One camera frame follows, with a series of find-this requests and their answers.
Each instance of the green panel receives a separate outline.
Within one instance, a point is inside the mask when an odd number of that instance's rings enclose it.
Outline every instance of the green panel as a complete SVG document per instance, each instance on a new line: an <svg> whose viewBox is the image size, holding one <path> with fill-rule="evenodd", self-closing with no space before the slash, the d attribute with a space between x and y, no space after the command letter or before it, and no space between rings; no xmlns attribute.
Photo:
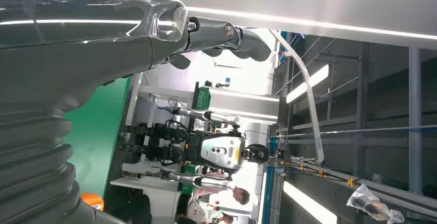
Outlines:
<svg viewBox="0 0 437 224"><path fill-rule="evenodd" d="M130 79L120 78L97 88L83 107L66 115L73 131L65 142L73 146L70 162L82 193L103 196Z"/></svg>

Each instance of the orange part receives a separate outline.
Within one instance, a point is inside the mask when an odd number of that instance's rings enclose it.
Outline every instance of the orange part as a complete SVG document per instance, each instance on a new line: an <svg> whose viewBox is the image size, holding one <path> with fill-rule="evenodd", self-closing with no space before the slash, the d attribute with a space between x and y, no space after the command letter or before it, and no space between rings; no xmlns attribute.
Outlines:
<svg viewBox="0 0 437 224"><path fill-rule="evenodd" d="M97 195L92 193L84 193L82 194L82 200L86 202L89 206L103 211L103 207L105 206L103 199Z"/></svg>

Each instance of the gray pillar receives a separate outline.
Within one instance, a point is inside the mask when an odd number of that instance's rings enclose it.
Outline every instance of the gray pillar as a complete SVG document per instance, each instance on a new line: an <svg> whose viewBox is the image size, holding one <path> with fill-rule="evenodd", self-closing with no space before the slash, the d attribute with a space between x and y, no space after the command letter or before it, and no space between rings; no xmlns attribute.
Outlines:
<svg viewBox="0 0 437 224"><path fill-rule="evenodd" d="M409 49L410 76L410 127L421 125L422 118L422 83L421 83L421 52L419 48ZM410 191L422 194L422 132L417 129L409 132L409 160L410 160Z"/></svg>

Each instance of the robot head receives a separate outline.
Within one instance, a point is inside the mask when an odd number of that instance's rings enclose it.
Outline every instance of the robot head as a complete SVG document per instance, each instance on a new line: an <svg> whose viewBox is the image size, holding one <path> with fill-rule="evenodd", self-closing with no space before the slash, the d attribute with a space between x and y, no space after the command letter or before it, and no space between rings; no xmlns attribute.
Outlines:
<svg viewBox="0 0 437 224"><path fill-rule="evenodd" d="M249 162L262 164L268 161L270 157L270 150L261 144L251 144L246 147L246 154L244 159Z"/></svg>

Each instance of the yellow label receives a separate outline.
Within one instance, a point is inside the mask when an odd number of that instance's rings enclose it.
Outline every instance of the yellow label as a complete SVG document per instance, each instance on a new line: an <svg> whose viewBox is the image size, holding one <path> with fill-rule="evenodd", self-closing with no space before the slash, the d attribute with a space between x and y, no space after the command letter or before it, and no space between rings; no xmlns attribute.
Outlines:
<svg viewBox="0 0 437 224"><path fill-rule="evenodd" d="M237 152L235 153L235 160L238 163L238 158L240 157L240 148L237 148Z"/></svg>

